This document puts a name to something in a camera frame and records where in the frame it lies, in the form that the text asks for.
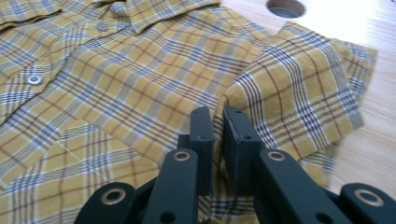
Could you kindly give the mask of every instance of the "screw hole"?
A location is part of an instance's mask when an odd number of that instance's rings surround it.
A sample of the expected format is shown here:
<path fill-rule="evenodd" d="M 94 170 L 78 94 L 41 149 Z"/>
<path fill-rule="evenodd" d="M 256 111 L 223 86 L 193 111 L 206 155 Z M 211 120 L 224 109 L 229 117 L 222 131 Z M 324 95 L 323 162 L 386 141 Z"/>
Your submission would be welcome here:
<path fill-rule="evenodd" d="M 174 155 L 174 160 L 176 161 L 186 161 L 190 158 L 190 153 L 181 151 Z"/>
<path fill-rule="evenodd" d="M 121 194 L 118 191 L 113 191 L 107 194 L 106 199 L 109 201 L 116 201 L 120 196 Z"/>
<path fill-rule="evenodd" d="M 161 223 L 172 223 L 175 221 L 175 219 L 176 219 L 175 214 L 171 212 L 163 213 L 160 217 Z"/>
<path fill-rule="evenodd" d="M 109 189 L 102 195 L 101 201 L 103 204 L 112 205 L 122 201 L 122 199 L 125 198 L 125 195 L 126 192 L 124 189 Z"/>
<path fill-rule="evenodd" d="M 371 206 L 381 207 L 384 205 L 384 200 L 381 197 L 367 189 L 356 189 L 355 196 Z"/>
<path fill-rule="evenodd" d="M 317 220 L 320 223 L 332 224 L 332 218 L 323 213 L 317 213 Z"/>
<path fill-rule="evenodd" d="M 268 152 L 268 157 L 273 160 L 273 161 L 283 161 L 285 160 L 285 156 L 280 153 L 280 152 L 276 152 L 276 151 L 270 151 Z"/>

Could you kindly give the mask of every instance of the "table surface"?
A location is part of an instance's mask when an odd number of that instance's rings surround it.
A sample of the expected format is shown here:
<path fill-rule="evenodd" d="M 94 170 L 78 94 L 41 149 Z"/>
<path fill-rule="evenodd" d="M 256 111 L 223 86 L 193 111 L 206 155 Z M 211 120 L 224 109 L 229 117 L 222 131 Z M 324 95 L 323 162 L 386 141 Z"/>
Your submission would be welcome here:
<path fill-rule="evenodd" d="M 360 182 L 396 199 L 396 2 L 300 0 L 305 14 L 297 19 L 272 14 L 267 2 L 222 0 L 225 7 L 273 31 L 290 20 L 327 37 L 378 50 L 375 73 L 361 105 L 365 125 L 342 141 L 328 188 L 339 193 L 346 183 Z"/>

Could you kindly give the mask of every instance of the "yellow plaid shirt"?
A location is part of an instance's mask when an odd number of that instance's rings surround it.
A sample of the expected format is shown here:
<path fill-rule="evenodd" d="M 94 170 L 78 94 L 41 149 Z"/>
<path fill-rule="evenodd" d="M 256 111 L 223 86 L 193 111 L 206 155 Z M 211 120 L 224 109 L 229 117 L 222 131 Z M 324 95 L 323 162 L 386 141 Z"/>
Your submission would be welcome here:
<path fill-rule="evenodd" d="M 223 107 L 325 185 L 374 64 L 372 49 L 291 22 L 273 34 L 219 0 L 1 1 L 0 223 L 70 223 L 101 186 L 142 186 L 204 105 L 217 142 L 200 218 L 253 222 L 227 185 Z"/>

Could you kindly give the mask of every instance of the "shirt button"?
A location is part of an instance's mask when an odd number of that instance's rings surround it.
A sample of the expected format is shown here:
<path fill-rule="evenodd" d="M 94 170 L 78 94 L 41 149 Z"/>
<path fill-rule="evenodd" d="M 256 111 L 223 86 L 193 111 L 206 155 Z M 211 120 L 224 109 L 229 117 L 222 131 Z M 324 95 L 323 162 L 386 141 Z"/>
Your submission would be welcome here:
<path fill-rule="evenodd" d="M 105 31 L 107 31 L 107 24 L 105 24 L 105 23 L 103 23 L 103 22 L 100 22 L 100 23 L 98 23 L 98 24 L 96 25 L 96 29 L 97 29 L 98 31 L 105 32 Z"/>
<path fill-rule="evenodd" d="M 32 86 L 40 85 L 42 81 L 43 77 L 38 75 L 31 75 L 27 78 L 27 82 Z"/>

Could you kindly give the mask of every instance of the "hole in table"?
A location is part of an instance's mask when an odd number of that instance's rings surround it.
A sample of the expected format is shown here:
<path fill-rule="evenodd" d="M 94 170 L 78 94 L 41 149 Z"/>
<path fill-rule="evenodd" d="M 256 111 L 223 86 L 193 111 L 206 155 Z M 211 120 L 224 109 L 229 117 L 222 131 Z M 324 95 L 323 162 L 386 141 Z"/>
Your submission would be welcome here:
<path fill-rule="evenodd" d="M 270 0 L 267 8 L 275 15 L 288 19 L 301 17 L 305 13 L 304 5 L 296 0 Z"/>

